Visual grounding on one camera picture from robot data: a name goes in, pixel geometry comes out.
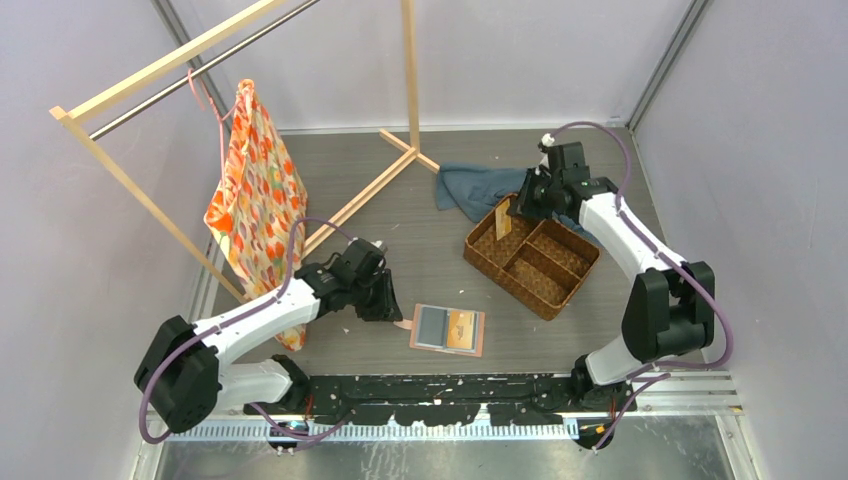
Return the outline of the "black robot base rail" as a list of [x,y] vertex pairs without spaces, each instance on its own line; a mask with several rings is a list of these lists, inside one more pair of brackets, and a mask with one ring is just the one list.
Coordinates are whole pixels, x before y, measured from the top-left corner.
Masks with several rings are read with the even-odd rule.
[[486,414],[492,426],[532,426],[560,424],[566,413],[610,420],[630,392],[620,383],[580,395],[569,377],[551,373],[314,375],[261,408],[271,415],[308,413],[325,425],[465,426]]

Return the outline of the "orange credit card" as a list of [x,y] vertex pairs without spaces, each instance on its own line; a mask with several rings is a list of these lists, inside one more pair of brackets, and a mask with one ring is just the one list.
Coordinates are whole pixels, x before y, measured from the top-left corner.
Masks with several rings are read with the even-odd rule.
[[512,231],[512,217],[509,214],[511,198],[504,198],[495,208],[496,240],[503,240]]

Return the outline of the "yellow credit card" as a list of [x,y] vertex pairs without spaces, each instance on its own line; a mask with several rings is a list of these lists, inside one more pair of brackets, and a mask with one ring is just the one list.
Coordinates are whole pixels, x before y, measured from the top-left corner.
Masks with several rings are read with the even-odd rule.
[[471,351],[476,346],[477,314],[472,311],[451,310],[448,313],[446,347]]

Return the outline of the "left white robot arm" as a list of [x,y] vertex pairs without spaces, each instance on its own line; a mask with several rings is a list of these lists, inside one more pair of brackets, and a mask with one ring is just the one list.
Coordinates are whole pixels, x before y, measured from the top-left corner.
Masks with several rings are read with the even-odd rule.
[[303,265],[286,285],[224,314],[164,321],[134,375],[141,411],[154,410],[170,434],[251,403],[298,412],[311,388],[293,360],[277,355],[241,364],[239,358],[284,330],[347,307],[366,322],[402,320],[385,251],[379,241],[355,238],[343,253]]

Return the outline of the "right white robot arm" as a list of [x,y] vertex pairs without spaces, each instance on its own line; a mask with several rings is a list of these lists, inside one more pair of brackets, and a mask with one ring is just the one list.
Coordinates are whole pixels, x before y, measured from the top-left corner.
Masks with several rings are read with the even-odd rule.
[[644,366],[712,344],[715,275],[647,230],[609,178],[592,176],[581,143],[558,144],[546,135],[539,149],[543,158],[527,169],[510,214],[569,218],[600,241],[632,282],[620,334],[579,357],[571,371],[572,400],[596,410],[610,398],[611,386]]

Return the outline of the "woven wicker divided basket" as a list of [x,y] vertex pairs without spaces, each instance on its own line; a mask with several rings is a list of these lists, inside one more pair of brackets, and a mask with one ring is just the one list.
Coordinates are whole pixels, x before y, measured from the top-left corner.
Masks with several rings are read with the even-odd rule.
[[497,241],[495,208],[466,237],[463,258],[539,318],[555,319],[587,280],[601,248],[556,220],[511,215],[512,231]]

